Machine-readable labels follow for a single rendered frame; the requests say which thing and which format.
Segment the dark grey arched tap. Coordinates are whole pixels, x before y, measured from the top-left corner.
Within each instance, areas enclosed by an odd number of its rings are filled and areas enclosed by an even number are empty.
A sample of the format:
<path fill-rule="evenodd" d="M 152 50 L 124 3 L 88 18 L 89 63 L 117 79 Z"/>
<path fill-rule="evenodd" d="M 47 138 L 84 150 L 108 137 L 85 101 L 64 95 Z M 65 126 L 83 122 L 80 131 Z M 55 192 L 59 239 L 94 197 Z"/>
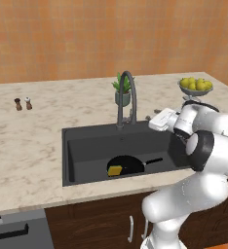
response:
<path fill-rule="evenodd" d="M 130 86 L 132 90 L 132 115 L 131 115 L 131 125 L 135 125 L 136 123 L 136 90 L 135 84 L 133 81 L 133 76 L 129 71 L 124 71 L 121 80 L 120 80 L 120 96 L 119 96 L 119 105 L 118 105 L 118 121 L 117 121 L 117 128 L 121 130 L 123 128 L 123 88 L 124 88 L 124 81 L 125 78 L 128 78 L 130 81 Z"/>

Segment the black frying pan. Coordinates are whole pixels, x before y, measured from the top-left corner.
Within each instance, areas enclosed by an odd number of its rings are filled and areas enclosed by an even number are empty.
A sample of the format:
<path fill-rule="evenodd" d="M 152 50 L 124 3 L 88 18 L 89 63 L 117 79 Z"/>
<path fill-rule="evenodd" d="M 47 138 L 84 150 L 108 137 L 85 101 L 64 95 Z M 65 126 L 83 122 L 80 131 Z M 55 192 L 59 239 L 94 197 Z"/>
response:
<path fill-rule="evenodd" d="M 108 162 L 106 166 L 106 172 L 108 171 L 108 168 L 111 165 L 121 165 L 122 171 L 120 175 L 140 173 L 145 170 L 146 165 L 162 160 L 163 160 L 162 158 L 156 158 L 153 160 L 141 161 L 133 156 L 128 156 L 128 155 L 117 156 Z"/>

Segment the dark grey sink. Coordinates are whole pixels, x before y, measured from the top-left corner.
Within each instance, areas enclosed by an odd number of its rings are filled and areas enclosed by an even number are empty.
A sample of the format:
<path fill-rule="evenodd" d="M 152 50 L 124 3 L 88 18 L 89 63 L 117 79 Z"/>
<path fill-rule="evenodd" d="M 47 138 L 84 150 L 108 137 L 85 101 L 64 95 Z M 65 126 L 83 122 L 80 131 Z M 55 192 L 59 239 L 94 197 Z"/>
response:
<path fill-rule="evenodd" d="M 183 142 L 169 131 L 149 128 L 147 121 L 126 124 L 121 130 L 115 124 L 71 127 L 62 131 L 62 185 L 110 180 L 106 166 L 111 159 L 122 155 L 141 161 L 163 160 L 146 165 L 143 172 L 118 178 L 189 167 Z"/>

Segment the grey fruit bowl on stand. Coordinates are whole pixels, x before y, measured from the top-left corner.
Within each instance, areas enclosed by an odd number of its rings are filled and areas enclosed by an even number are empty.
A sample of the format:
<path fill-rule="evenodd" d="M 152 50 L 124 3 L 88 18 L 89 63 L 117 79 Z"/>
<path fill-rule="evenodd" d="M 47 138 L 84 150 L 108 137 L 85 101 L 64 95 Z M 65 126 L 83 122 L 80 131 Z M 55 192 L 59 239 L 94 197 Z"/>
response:
<path fill-rule="evenodd" d="M 180 85 L 180 82 L 177 82 L 179 88 L 184 93 L 183 99 L 184 100 L 194 100 L 194 101 L 200 101 L 199 96 L 207 95 L 209 92 L 213 90 L 213 88 L 210 88 L 208 90 L 191 90 L 184 88 Z"/>

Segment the yellow sponge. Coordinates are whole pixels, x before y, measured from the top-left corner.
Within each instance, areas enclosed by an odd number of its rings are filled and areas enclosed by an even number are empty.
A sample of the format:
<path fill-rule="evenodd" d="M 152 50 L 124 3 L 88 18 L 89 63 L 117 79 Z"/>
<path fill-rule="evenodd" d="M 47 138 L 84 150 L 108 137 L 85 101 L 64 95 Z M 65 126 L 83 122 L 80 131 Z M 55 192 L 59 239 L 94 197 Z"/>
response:
<path fill-rule="evenodd" d="M 112 176 L 119 176 L 121 174 L 122 171 L 122 166 L 121 165 L 111 165 L 108 168 L 107 174 L 109 177 Z"/>

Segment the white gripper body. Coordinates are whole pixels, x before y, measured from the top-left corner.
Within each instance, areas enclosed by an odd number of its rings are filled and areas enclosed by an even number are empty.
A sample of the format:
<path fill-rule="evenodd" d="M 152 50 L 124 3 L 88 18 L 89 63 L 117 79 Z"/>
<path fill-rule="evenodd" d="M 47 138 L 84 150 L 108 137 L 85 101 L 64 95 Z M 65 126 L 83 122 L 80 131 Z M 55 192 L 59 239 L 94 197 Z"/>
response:
<path fill-rule="evenodd" d="M 177 121 L 178 115 L 170 108 L 165 108 L 149 121 L 148 126 L 157 131 L 173 132 L 173 127 Z"/>

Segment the green plant in grey pot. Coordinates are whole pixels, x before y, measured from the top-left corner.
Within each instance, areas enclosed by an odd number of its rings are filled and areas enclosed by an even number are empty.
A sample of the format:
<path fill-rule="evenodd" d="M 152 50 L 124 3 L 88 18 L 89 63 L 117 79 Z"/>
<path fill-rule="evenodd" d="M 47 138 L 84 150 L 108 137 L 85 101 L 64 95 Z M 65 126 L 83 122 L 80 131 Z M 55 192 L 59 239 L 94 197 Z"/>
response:
<path fill-rule="evenodd" d="M 120 96 L 120 80 L 122 74 L 117 74 L 117 81 L 112 83 L 113 88 L 115 89 L 115 102 L 119 105 L 119 96 Z M 124 81 L 124 88 L 123 88 L 123 106 L 126 107 L 129 104 L 132 104 L 132 90 L 130 86 L 130 81 L 126 77 Z"/>

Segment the grey dishwasher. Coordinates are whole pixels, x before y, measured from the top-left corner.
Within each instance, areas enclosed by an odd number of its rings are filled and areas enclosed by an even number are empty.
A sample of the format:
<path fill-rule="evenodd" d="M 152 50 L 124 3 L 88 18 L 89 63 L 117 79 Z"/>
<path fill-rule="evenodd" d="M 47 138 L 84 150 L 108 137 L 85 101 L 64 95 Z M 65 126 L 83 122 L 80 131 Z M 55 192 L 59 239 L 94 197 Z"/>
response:
<path fill-rule="evenodd" d="M 0 233 L 22 230 L 25 224 L 28 234 L 0 239 L 0 249 L 55 249 L 43 209 L 0 215 Z"/>

